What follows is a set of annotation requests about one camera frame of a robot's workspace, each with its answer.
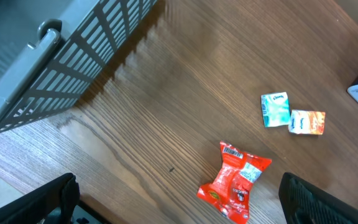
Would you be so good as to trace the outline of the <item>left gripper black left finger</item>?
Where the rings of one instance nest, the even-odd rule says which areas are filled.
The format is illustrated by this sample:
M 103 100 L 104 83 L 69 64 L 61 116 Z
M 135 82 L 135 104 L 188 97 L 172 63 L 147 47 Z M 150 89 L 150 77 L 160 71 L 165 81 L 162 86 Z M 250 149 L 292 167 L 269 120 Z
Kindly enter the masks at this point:
M 80 200 L 76 176 L 66 173 L 0 208 L 0 223 L 69 223 Z

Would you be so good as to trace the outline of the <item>red snack packet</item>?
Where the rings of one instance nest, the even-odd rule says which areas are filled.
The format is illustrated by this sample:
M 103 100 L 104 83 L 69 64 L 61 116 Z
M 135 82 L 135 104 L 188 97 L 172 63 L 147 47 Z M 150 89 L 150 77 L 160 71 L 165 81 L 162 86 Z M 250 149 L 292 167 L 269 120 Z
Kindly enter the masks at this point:
M 250 191 L 272 160 L 241 151 L 225 141 L 220 142 L 220 151 L 221 169 L 212 183 L 199 187 L 197 197 L 234 223 L 246 224 L 250 218 Z

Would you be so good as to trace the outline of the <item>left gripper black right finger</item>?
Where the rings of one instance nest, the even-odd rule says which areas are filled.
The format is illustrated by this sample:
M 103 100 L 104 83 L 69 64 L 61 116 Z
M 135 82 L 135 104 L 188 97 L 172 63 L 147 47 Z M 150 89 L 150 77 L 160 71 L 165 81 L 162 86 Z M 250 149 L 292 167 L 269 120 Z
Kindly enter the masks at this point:
M 288 224 L 358 224 L 358 209 L 290 172 L 278 196 Z

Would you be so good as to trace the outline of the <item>teal tissue pack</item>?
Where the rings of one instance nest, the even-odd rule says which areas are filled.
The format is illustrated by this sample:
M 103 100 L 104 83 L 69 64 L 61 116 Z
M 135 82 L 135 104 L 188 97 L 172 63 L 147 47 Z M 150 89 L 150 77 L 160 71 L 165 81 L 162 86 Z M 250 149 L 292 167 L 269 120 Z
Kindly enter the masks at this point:
M 262 95 L 261 108 L 266 128 L 290 124 L 290 105 L 286 92 Z

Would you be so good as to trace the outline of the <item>orange tissue pack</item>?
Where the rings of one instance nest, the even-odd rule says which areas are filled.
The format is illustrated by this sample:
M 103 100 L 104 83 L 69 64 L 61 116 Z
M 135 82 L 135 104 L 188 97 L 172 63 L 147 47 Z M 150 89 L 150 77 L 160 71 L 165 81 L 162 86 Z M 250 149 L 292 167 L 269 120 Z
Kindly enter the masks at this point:
M 288 130 L 293 134 L 322 135 L 325 117 L 322 111 L 292 110 Z

